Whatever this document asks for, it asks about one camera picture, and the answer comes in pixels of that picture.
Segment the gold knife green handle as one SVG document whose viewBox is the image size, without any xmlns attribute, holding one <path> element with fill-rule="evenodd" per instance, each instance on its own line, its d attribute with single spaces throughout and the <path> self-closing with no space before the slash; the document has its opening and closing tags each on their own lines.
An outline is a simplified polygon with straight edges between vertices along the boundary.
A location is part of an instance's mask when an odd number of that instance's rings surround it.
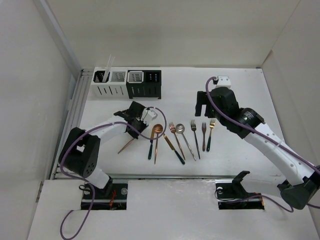
<svg viewBox="0 0 320 240">
<path fill-rule="evenodd" d="M 152 129 L 152 130 L 151 130 L 151 135 L 150 135 L 150 138 L 151 138 L 151 140 L 150 140 L 150 146 L 149 146 L 148 157 L 147 157 L 148 160 L 151 160 L 151 158 L 152 158 L 153 138 L 154 138 L 154 136 L 155 136 L 155 130 Z"/>
</svg>

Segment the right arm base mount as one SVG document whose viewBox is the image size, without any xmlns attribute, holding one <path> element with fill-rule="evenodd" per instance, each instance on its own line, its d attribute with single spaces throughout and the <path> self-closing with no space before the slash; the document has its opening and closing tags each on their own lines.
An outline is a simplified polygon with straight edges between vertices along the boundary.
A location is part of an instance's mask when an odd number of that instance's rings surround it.
<svg viewBox="0 0 320 240">
<path fill-rule="evenodd" d="M 243 170 L 234 178 L 215 180 L 214 196 L 218 200 L 219 210 L 264 210 L 262 195 L 247 192 L 242 186 L 243 178 L 250 171 Z"/>
</svg>

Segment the rose gold knife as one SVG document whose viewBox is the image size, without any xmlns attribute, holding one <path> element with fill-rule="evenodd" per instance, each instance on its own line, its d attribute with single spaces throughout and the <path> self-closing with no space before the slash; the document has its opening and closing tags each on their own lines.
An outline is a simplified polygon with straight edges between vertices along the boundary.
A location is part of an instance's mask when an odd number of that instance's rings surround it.
<svg viewBox="0 0 320 240">
<path fill-rule="evenodd" d="M 129 140 L 129 141 L 117 152 L 117 154 L 120 154 L 123 150 L 125 150 L 134 140 L 136 140 L 136 138 L 132 138 L 131 140 Z"/>
</svg>

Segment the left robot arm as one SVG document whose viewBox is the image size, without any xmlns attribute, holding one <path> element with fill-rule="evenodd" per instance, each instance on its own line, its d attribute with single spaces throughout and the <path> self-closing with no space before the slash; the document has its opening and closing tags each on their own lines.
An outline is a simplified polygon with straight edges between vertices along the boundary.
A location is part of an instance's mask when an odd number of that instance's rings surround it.
<svg viewBox="0 0 320 240">
<path fill-rule="evenodd" d="M 92 129 L 74 127 L 68 134 L 58 163 L 91 183 L 100 198 L 107 198 L 111 195 L 113 180 L 98 167 L 100 146 L 124 133 L 137 139 L 155 118 L 157 114 L 151 108 L 133 101 L 128 109 L 115 112 Z"/>
</svg>

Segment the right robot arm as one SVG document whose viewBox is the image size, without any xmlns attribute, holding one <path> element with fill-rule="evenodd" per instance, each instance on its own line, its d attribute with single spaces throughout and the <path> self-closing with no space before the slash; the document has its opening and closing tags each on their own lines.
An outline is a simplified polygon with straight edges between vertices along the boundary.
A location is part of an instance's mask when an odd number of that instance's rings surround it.
<svg viewBox="0 0 320 240">
<path fill-rule="evenodd" d="M 239 107 L 234 92 L 217 87 L 209 92 L 198 91 L 195 116 L 202 113 L 217 119 L 230 132 L 258 149 L 285 176 L 278 184 L 280 196 L 292 208 L 302 210 L 320 188 L 320 168 L 303 159 L 281 141 L 252 108 Z"/>
</svg>

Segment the white chopstick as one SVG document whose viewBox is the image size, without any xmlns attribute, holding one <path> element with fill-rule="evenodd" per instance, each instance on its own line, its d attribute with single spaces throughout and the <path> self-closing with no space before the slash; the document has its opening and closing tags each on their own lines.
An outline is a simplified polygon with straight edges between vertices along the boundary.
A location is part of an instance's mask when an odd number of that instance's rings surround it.
<svg viewBox="0 0 320 240">
<path fill-rule="evenodd" d="M 106 69 L 105 69 L 105 73 L 103 76 L 103 80 L 102 80 L 103 83 L 107 82 L 108 75 L 109 75 L 110 69 L 112 67 L 112 64 L 113 64 L 113 56 L 112 56 L 112 54 L 110 54 L 109 59 L 108 59 L 108 63 L 107 63 Z"/>
<path fill-rule="evenodd" d="M 115 56 L 113 56 L 112 66 L 113 66 L 113 63 L 114 63 L 114 61 L 115 61 L 115 58 L 116 58 L 116 57 L 115 57 Z M 107 82 L 109 81 L 109 78 L 110 78 L 111 68 L 110 68 L 110 71 L 109 71 L 109 74 L 108 74 Z"/>
</svg>

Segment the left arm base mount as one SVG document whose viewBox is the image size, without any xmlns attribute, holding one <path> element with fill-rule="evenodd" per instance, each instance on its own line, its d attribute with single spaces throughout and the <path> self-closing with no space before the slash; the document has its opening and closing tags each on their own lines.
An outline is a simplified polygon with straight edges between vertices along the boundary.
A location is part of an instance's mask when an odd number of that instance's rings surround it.
<svg viewBox="0 0 320 240">
<path fill-rule="evenodd" d="M 81 210 L 88 210 L 93 199 L 93 193 L 90 186 L 81 184 L 79 190 L 82 191 L 82 199 L 80 203 Z M 127 209 L 128 183 L 115 182 L 111 186 L 110 192 L 105 195 L 102 189 L 95 189 L 95 197 L 92 210 L 118 211 Z"/>
</svg>

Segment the gold fork green handle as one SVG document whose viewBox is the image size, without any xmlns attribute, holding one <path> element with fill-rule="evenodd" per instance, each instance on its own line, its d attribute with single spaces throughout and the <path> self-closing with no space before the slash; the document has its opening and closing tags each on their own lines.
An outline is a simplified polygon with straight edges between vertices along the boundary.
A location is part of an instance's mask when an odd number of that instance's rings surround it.
<svg viewBox="0 0 320 240">
<path fill-rule="evenodd" d="M 212 131 L 215 128 L 215 125 L 216 125 L 216 119 L 212 118 L 209 123 L 209 137 L 208 137 L 207 146 L 206 146 L 207 152 L 209 152 L 211 149 Z"/>
</svg>

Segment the copper small fork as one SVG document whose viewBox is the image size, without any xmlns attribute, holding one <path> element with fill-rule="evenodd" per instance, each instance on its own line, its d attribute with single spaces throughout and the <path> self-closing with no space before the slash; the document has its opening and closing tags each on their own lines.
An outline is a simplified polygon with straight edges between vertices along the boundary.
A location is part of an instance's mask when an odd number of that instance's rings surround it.
<svg viewBox="0 0 320 240">
<path fill-rule="evenodd" d="M 207 131 L 207 124 L 206 122 L 203 122 L 201 125 L 202 130 L 202 151 L 206 151 L 206 131 Z"/>
</svg>

